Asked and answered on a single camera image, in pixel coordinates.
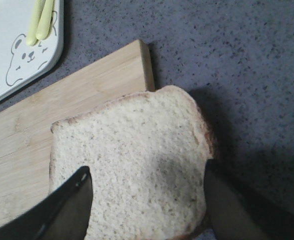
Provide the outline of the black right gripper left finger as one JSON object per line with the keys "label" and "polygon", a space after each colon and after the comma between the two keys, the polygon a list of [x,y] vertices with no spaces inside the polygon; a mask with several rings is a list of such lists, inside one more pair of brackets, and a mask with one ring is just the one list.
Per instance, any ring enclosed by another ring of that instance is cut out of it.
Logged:
{"label": "black right gripper left finger", "polygon": [[82,166],[42,202],[0,227],[0,240],[83,240],[92,200],[90,169]]}

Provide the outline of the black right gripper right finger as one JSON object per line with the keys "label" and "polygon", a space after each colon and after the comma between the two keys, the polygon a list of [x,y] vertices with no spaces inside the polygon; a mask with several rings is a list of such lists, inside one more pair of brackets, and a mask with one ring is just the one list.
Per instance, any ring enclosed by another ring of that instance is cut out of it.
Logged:
{"label": "black right gripper right finger", "polygon": [[205,201],[218,240],[267,240],[269,237],[245,209],[222,166],[210,159],[205,166]]}

